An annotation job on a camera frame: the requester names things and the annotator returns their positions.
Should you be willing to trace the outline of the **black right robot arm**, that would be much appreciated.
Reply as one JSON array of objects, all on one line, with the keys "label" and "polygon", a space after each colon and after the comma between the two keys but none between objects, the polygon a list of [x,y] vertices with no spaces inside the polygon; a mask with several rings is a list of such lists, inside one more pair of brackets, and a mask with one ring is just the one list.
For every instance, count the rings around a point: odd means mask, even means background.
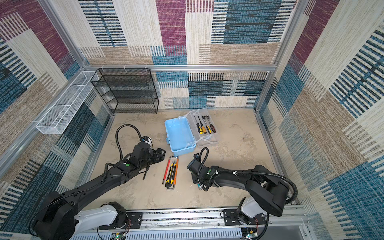
[{"label": "black right robot arm", "polygon": [[243,225],[251,224],[259,214],[282,216],[285,205],[291,203],[297,195],[296,186],[290,179],[272,173],[261,165],[237,171],[218,166],[208,168],[194,159],[187,169],[191,172],[193,183],[206,191],[210,187],[231,187],[248,192],[250,197],[243,198],[232,214],[232,218]]}]

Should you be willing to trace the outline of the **ratchet wrench dark handle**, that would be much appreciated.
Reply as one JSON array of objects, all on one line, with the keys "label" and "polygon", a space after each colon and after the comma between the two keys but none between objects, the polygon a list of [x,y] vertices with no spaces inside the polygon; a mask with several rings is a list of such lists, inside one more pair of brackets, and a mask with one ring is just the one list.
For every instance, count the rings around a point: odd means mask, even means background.
[{"label": "ratchet wrench dark handle", "polygon": [[216,129],[215,129],[214,125],[212,124],[211,119],[210,119],[210,117],[208,115],[206,115],[206,119],[209,122],[209,126],[210,126],[211,131],[215,134],[216,133]]}]

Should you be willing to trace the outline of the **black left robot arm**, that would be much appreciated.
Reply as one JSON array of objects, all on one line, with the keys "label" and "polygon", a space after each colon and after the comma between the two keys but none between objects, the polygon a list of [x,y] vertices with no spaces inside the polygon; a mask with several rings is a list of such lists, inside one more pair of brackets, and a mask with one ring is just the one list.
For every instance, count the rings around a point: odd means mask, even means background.
[{"label": "black left robot arm", "polygon": [[56,191],[47,194],[42,206],[30,220],[30,234],[42,240],[70,239],[80,224],[75,216],[84,207],[144,173],[151,165],[162,162],[165,155],[166,150],[153,149],[151,144],[140,142],[131,154],[117,163],[107,163],[104,172],[95,179],[61,194]]}]

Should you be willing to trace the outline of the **orange handled tool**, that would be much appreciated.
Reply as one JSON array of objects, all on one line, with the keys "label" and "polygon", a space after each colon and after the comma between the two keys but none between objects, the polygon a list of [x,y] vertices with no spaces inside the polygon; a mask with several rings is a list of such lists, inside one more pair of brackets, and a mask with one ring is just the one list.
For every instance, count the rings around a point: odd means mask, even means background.
[{"label": "orange handled tool", "polygon": [[177,180],[177,174],[178,174],[178,167],[179,167],[179,157],[177,157],[176,166],[175,166],[175,174],[174,174],[174,182],[173,187],[176,187],[176,180]]}]

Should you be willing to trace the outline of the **light blue plastic tool box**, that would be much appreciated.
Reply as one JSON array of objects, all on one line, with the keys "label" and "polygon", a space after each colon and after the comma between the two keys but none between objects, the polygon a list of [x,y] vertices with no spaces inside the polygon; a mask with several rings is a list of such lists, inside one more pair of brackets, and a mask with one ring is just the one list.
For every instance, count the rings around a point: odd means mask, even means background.
[{"label": "light blue plastic tool box", "polygon": [[213,132],[209,134],[207,131],[207,134],[201,135],[198,131],[196,120],[199,121],[198,117],[200,117],[205,127],[202,116],[206,115],[210,117],[211,122],[214,125],[212,117],[206,108],[192,110],[184,116],[179,116],[165,121],[167,144],[170,145],[174,156],[178,157],[189,154],[192,153],[195,148],[204,148],[219,143],[220,138],[216,128],[215,134]]}]

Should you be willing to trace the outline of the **yellow handled wrench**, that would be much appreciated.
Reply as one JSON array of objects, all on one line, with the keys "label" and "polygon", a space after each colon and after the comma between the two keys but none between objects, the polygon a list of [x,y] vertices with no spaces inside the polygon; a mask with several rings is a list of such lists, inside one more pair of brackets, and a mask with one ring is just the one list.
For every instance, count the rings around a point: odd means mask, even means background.
[{"label": "yellow handled wrench", "polygon": [[211,129],[210,129],[210,127],[209,127],[209,125],[208,125],[208,123],[207,123],[207,121],[206,121],[206,117],[205,117],[205,116],[202,116],[202,119],[203,119],[203,121],[204,121],[204,123],[205,123],[205,127],[206,127],[208,133],[211,134],[212,131],[211,131]]}]

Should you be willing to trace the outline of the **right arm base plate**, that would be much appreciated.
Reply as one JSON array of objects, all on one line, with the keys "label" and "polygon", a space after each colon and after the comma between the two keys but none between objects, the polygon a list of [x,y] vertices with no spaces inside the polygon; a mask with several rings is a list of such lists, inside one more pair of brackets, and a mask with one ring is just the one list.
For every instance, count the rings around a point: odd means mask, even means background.
[{"label": "right arm base plate", "polygon": [[224,219],[225,226],[237,225],[264,225],[267,221],[266,214],[258,214],[253,218],[247,217],[243,213],[235,209],[224,209],[220,213],[220,217]]}]

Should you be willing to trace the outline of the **black handled screwdriver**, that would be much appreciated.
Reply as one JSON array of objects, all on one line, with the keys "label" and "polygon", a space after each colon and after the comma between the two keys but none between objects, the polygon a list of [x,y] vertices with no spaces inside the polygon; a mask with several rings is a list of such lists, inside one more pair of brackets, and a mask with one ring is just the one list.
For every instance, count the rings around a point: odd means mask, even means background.
[{"label": "black handled screwdriver", "polygon": [[197,128],[198,128],[198,131],[199,131],[199,133],[202,135],[202,134],[203,134],[202,126],[200,125],[199,121],[196,120],[196,122],[197,122]]}]

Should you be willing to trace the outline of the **yellow black utility knife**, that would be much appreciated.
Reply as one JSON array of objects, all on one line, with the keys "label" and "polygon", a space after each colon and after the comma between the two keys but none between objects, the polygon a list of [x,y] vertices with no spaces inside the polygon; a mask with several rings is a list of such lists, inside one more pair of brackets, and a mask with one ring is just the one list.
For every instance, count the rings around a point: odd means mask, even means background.
[{"label": "yellow black utility knife", "polygon": [[174,161],[171,165],[171,168],[170,168],[170,173],[168,175],[168,178],[166,180],[166,183],[165,183],[165,187],[167,189],[170,189],[173,187],[173,182],[174,182],[174,174],[175,174],[175,166],[176,166],[176,161]]}]

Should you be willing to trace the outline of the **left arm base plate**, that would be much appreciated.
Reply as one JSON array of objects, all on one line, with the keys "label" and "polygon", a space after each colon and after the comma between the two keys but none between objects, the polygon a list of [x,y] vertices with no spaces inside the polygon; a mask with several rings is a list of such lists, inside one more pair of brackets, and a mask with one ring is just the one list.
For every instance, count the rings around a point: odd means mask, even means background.
[{"label": "left arm base plate", "polygon": [[99,230],[128,230],[139,229],[142,224],[143,212],[127,212],[118,214],[117,219],[110,225],[99,226]]}]

